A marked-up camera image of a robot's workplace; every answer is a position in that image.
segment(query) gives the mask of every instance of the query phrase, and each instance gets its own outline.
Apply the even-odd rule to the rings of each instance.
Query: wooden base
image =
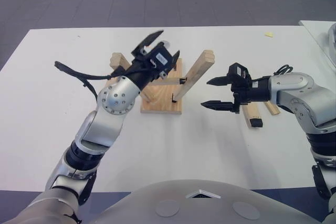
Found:
[[[172,69],[167,78],[182,78],[182,59],[177,60],[176,70]],[[182,100],[172,102],[173,91],[179,85],[147,86],[153,93],[150,102],[142,99],[141,113],[182,114]]]

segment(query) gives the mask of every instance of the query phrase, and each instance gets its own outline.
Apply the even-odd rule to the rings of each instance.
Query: wooden stand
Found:
[[[121,53],[113,53],[110,61],[113,69],[119,65],[124,69],[130,66]],[[176,68],[170,71],[166,79],[155,80],[142,90],[141,113],[181,114],[182,97],[214,63],[214,53],[211,50],[204,50],[183,77],[182,59],[179,59]]]

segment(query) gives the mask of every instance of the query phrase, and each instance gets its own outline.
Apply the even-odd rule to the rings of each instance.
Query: wooden post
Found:
[[[263,121],[259,114],[258,106],[256,102],[251,102],[247,105],[241,106],[243,109],[246,123],[249,127],[262,127]]]
[[[271,115],[280,114],[280,110],[279,110],[278,106],[276,106],[275,104],[271,103],[270,101],[264,102],[264,104],[266,105],[266,107],[267,107],[269,113],[271,113]]]
[[[125,70],[127,70],[131,66],[131,64],[126,60],[122,53],[114,52],[110,59],[110,67],[115,70],[118,66],[122,66]],[[145,87],[141,91],[140,96],[145,101],[150,102],[151,99],[154,97],[154,94],[147,87]]]
[[[180,100],[214,63],[214,52],[212,50],[204,50],[185,76],[185,83],[174,90],[173,101]]]

